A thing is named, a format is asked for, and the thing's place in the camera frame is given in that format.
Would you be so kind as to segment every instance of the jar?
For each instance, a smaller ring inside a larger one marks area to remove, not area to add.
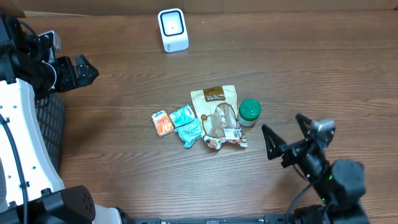
[[[261,105],[254,99],[248,99],[239,107],[239,124],[245,127],[253,126],[261,113]]]

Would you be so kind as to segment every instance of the green cap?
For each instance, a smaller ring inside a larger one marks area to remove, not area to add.
[[[254,121],[260,116],[261,105],[254,99],[248,99],[242,102],[239,107],[239,115],[245,121]]]

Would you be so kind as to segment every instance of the barcode label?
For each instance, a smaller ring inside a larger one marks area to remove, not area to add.
[[[225,139],[227,140],[239,140],[238,130],[224,128]]]

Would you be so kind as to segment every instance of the food package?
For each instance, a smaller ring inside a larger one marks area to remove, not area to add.
[[[194,118],[191,123],[176,128],[175,132],[185,142],[184,147],[191,148],[196,140],[201,138],[201,124],[198,118]]]
[[[173,124],[167,116],[165,110],[161,110],[152,115],[152,121],[154,122],[156,133],[159,137],[165,136],[168,133],[173,132]]]
[[[235,86],[216,86],[191,92],[193,107],[202,125],[201,136],[210,147],[220,149],[223,142],[247,147],[238,120]]]
[[[170,114],[170,119],[172,120],[174,126],[178,128],[193,121],[195,119],[195,114],[189,105],[185,105]]]

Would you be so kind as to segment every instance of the blue packet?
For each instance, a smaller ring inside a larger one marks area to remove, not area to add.
[[[193,143],[201,138],[201,123],[198,118],[195,118],[191,123],[176,128],[175,132],[185,142],[184,147],[191,148]]]
[[[195,114],[189,105],[185,105],[170,114],[170,119],[172,120],[174,126],[178,128],[193,121],[195,119]]]

